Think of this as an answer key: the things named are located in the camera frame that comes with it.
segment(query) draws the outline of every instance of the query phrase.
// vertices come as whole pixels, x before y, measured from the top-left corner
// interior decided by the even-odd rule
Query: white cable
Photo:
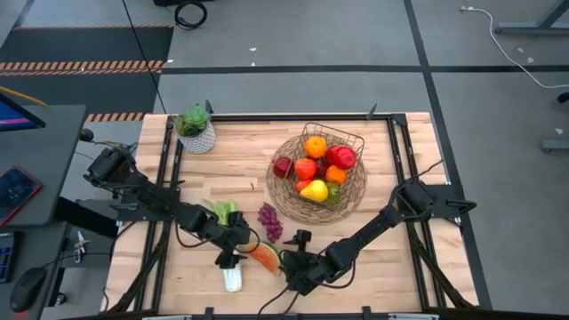
[[[492,16],[492,14],[490,14],[488,11],[484,10],[484,9],[477,9],[474,7],[467,7],[467,6],[462,6],[461,7],[461,11],[465,11],[465,12],[482,12],[485,15],[488,16],[488,18],[490,18],[490,37],[492,38],[492,40],[494,41],[494,43],[498,46],[498,49],[500,49],[501,53],[504,55],[504,57],[506,57],[506,59],[509,60],[509,62],[515,64],[516,66],[518,66],[519,68],[521,68],[522,70],[524,70],[524,72],[532,78],[532,80],[539,85],[541,88],[544,89],[556,89],[556,88],[568,88],[569,84],[559,84],[559,85],[544,85],[542,84],[538,79],[536,79],[529,71],[527,71],[524,66],[522,66],[521,64],[515,62],[513,59],[511,59],[508,54],[504,51],[504,49],[502,49],[500,43],[498,43],[498,40],[496,40],[496,37],[494,36],[493,33],[493,24],[494,24],[494,18]]]

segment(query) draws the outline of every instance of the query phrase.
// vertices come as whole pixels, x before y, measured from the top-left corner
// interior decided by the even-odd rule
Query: computer mouse
[[[14,312],[28,310],[36,301],[44,280],[45,270],[43,268],[31,268],[21,275],[10,296],[12,310]]]

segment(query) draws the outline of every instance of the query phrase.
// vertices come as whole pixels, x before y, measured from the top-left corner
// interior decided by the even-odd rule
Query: wooden table
[[[429,113],[406,114],[412,137],[419,172],[426,170],[441,158],[437,139]],[[137,151],[139,170],[151,179],[156,177],[160,151],[164,138],[166,116],[146,116],[140,133]],[[361,135],[365,139],[363,161],[367,170],[365,197],[358,209],[341,222],[314,227],[280,215],[284,232],[280,241],[289,240],[298,228],[312,231],[308,249],[318,252],[330,242],[351,236],[367,221],[378,214],[389,198],[389,192],[397,184],[397,176],[389,145],[388,129],[380,121],[328,121],[320,122],[346,132]],[[265,235],[264,227],[257,221],[257,211],[263,202],[271,202],[266,188],[265,175],[270,159],[278,147],[294,135],[301,134],[304,122],[223,122],[214,123],[217,143],[212,152],[191,155],[184,152],[180,179],[181,200],[202,204],[203,199],[236,199],[252,228]],[[401,150],[403,139],[398,137]],[[172,139],[170,148],[174,152]],[[404,162],[405,173],[408,173]],[[169,164],[166,177],[170,177]],[[426,183],[445,183],[442,165],[424,175]],[[446,220],[430,222],[437,260],[441,269],[457,289],[471,303],[477,303],[469,264],[460,230]],[[147,224],[139,222],[122,235],[116,244],[110,267],[107,293],[110,305],[114,305],[128,288],[140,269],[140,261]],[[181,232],[186,243],[196,241]],[[276,244],[283,249],[287,246]],[[206,307],[214,307],[219,314],[256,314],[259,308],[285,288],[284,276],[273,276],[256,260],[243,261],[243,289],[226,292],[221,271],[213,262],[219,249],[205,244],[196,249],[180,247],[173,232],[164,273],[160,314],[203,314]],[[430,275],[426,267],[425,277],[429,300],[434,305]],[[350,273],[335,284],[343,284]],[[154,281],[148,281],[147,289]],[[147,291],[145,307],[149,307]],[[265,313],[279,313],[289,305],[292,292],[277,300]],[[373,312],[420,311],[418,293],[413,273],[411,251],[405,226],[399,225],[367,245],[357,260],[357,275],[347,289],[315,289],[307,297],[299,297],[292,312],[299,313],[358,313],[362,306],[371,306]]]

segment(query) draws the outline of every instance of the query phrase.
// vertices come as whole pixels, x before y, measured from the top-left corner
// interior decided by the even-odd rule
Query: monitor screen
[[[32,129],[45,126],[44,122],[31,115],[14,101],[0,94],[0,132]]]

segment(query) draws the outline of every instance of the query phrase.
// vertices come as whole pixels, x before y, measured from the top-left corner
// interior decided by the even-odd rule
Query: red fruit
[[[349,147],[339,147],[335,150],[333,164],[341,169],[347,170],[356,165],[356,152]]]
[[[317,160],[317,174],[315,177],[317,178],[324,178],[326,176],[326,171],[330,167],[330,164],[324,159],[320,158]]]
[[[296,192],[301,192],[310,182],[312,182],[312,180],[299,180],[294,184],[294,189]]]
[[[293,167],[293,160],[281,156],[273,163],[273,173],[279,178],[288,178],[293,174]]]
[[[328,164],[334,164],[334,157],[336,155],[336,150],[338,150],[340,146],[331,146],[327,151],[326,151],[326,161],[328,162]]]
[[[296,172],[299,180],[311,180],[317,172],[317,163],[311,159],[300,158],[294,165],[294,172]]]
[[[347,170],[356,165],[357,156],[350,147],[333,146],[326,152],[326,160],[329,164]]]

